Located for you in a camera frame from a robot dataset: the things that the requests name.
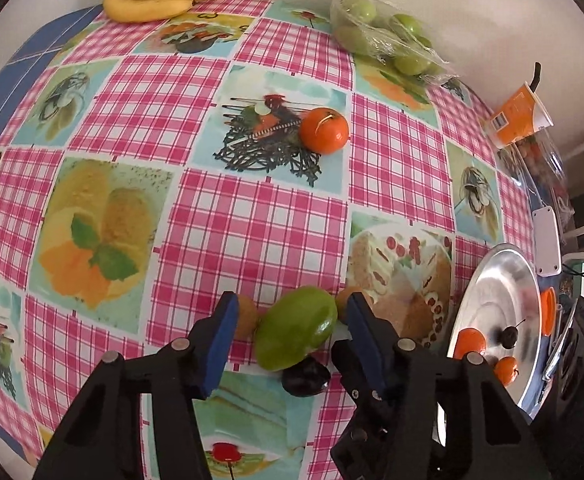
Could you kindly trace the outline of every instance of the bag of green fruit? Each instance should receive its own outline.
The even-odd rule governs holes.
[[[423,24],[381,0],[332,0],[332,34],[348,52],[370,56],[403,75],[442,85],[456,76],[432,47]]]

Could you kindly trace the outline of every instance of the green mango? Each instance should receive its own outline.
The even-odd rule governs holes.
[[[261,318],[257,362],[271,372],[294,366],[325,342],[336,320],[336,300],[325,290],[306,285],[288,292]]]

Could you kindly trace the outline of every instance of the checkered tablecloth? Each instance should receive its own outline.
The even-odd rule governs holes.
[[[248,18],[249,25],[233,43],[216,41],[207,50],[178,54],[161,50],[171,41],[159,33],[166,23],[121,25],[98,14],[71,48],[52,50],[60,57],[40,73],[0,132],[0,286],[20,306],[14,330],[22,346],[14,351],[12,372],[23,381],[15,396],[0,384],[0,425],[35,456],[43,451],[40,428],[57,427],[103,352],[138,357],[187,335],[224,290],[253,298],[261,310],[300,285],[336,293],[345,283],[353,209],[449,235],[451,294],[458,301],[493,243],[464,234],[459,225],[448,144],[493,174],[498,239],[533,257],[528,199],[494,168],[480,127],[490,111],[472,92],[430,88],[428,102],[412,110],[409,96],[390,102],[387,93],[369,91],[359,67],[327,32],[326,20],[325,27],[314,28],[302,12],[283,15],[266,0],[211,0],[195,10],[201,20],[234,15]],[[143,50],[150,40],[158,52]],[[111,63],[98,79],[89,70],[101,59]],[[32,118],[51,115],[54,75],[73,66],[90,78],[78,120],[24,136]],[[241,73],[254,67],[260,71],[254,74],[265,74],[269,99],[285,88],[298,110],[311,104],[303,101],[311,95],[341,107],[347,117],[351,141],[315,187],[301,186],[280,168],[255,176],[227,171],[220,162],[207,167],[198,162],[201,150],[215,150],[216,156],[223,146],[222,139],[214,139],[214,124],[231,126],[244,113],[233,107],[241,99],[231,92],[249,84]],[[29,138],[31,143],[22,140]],[[134,292],[131,325],[118,326],[116,312],[78,303],[68,307],[44,287],[32,287],[42,272],[34,260],[52,190],[67,165],[85,158],[133,166],[124,173],[130,182],[146,170],[154,172],[152,178],[158,170],[170,176],[163,209],[155,211],[147,276]],[[326,179],[336,184],[322,187]],[[76,196],[83,192],[80,183],[73,189]],[[327,359],[325,352],[322,358]],[[234,342],[229,368],[254,364],[251,343]],[[329,449],[353,410],[334,374],[327,392],[315,400],[301,476],[338,477]],[[147,425],[145,420],[143,458],[151,476]]]

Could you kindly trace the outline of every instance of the stainless steel plate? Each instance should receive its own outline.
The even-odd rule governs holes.
[[[505,350],[498,341],[501,331],[518,326],[518,341],[512,350]],[[464,328],[480,330],[487,341],[485,358],[490,364],[511,355],[518,362],[518,377],[506,386],[510,397],[519,406],[530,386],[541,343],[541,301],[536,276],[520,250],[510,244],[500,244],[485,255],[472,275],[459,307],[448,357],[454,354],[458,333]],[[439,410],[438,433],[445,442],[442,411]]]

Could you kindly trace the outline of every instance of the green fruit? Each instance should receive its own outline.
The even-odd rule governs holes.
[[[399,56],[394,58],[396,70],[405,75],[417,75],[425,72],[430,61],[421,56]]]
[[[336,320],[336,301],[325,290],[307,285],[288,292],[261,318],[257,362],[271,372],[294,366],[325,342]]]
[[[395,20],[398,20],[403,27],[407,28],[413,35],[421,35],[421,22],[417,20],[414,16],[409,14],[395,14],[393,15]]]
[[[425,36],[417,36],[416,39],[419,40],[419,43],[421,43],[424,47],[432,48],[432,42]]]
[[[367,55],[367,38],[360,27],[338,27],[334,29],[334,38],[348,52]]]
[[[343,0],[341,6],[360,22],[369,23],[376,18],[376,6],[372,0]]]

